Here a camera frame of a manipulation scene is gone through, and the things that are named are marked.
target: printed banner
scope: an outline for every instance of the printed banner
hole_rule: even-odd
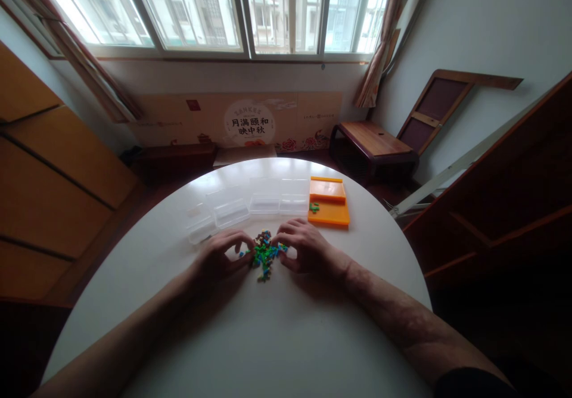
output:
[[[161,94],[136,97],[144,111],[127,124],[143,147],[214,142],[270,145],[277,152],[325,149],[341,92]]]

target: orange tray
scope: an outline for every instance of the orange tray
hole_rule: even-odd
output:
[[[318,203],[319,210],[314,213],[310,208],[308,209],[309,222],[346,229],[350,225],[346,191],[341,179],[312,176],[310,180],[310,202]]]

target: white wall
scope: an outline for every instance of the white wall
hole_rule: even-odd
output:
[[[367,109],[352,106],[367,65],[358,63],[266,64],[167,61],[103,61],[133,94],[341,91],[340,120],[361,120]]]
[[[0,8],[0,41],[56,93],[112,151],[119,154],[132,145],[129,135],[115,128],[106,116],[101,115],[105,112],[97,111],[99,105],[95,99],[90,101],[78,93],[76,88],[52,66],[57,62],[47,59],[2,8]]]
[[[373,120],[396,135],[435,69],[522,77],[474,88],[421,156],[425,183],[572,70],[572,0],[427,0]]]

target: white oval table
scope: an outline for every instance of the white oval table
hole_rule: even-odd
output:
[[[341,178],[349,230],[324,237],[364,267],[431,308],[419,264],[382,205],[357,182],[320,164],[266,158],[233,164],[183,186],[149,211],[117,244],[72,310],[44,374],[52,377],[189,266],[190,245],[176,212],[251,177]],[[278,215],[238,223],[272,235]],[[279,263],[272,280],[245,269],[191,305],[165,331],[129,384],[129,397],[424,397],[429,388],[359,306],[329,283]]]

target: brown curtain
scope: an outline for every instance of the brown curtain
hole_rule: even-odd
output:
[[[40,18],[54,38],[62,54],[94,93],[113,122],[126,123],[140,119],[142,113],[129,96],[101,67],[77,35],[61,17],[51,0],[23,0]]]
[[[377,98],[377,90],[380,87],[381,74],[383,73],[384,54],[387,44],[390,42],[393,30],[397,24],[397,10],[402,0],[387,0],[386,12],[381,23],[380,40],[374,56],[369,62],[368,69],[363,81],[357,89],[353,103],[356,107],[374,107]]]

